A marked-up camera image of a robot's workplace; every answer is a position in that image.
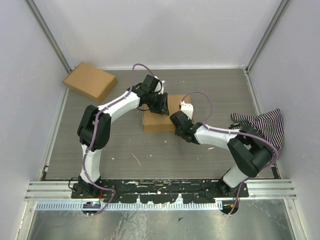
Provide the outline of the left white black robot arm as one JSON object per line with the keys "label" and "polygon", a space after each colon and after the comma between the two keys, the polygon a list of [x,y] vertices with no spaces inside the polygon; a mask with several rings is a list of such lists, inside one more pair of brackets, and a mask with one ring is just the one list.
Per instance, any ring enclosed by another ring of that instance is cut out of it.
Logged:
{"label": "left white black robot arm", "polygon": [[82,148],[81,172],[78,184],[88,198],[95,198],[103,189],[100,160],[102,149],[110,139],[112,123],[127,112],[147,105],[152,113],[169,115],[168,94],[163,90],[128,89],[121,96],[100,106],[89,105],[77,130]]}

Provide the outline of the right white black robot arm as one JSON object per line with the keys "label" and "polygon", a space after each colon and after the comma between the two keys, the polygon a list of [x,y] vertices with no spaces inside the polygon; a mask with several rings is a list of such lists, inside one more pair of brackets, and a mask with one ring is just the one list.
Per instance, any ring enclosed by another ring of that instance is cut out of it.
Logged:
{"label": "right white black robot arm", "polygon": [[170,117],[175,135],[188,143],[212,145],[230,152],[235,165],[218,181],[217,192],[232,197],[238,186],[248,178],[254,178],[273,159],[274,153],[267,141],[258,136],[250,126],[240,130],[211,127],[202,122],[193,123],[181,110]]}

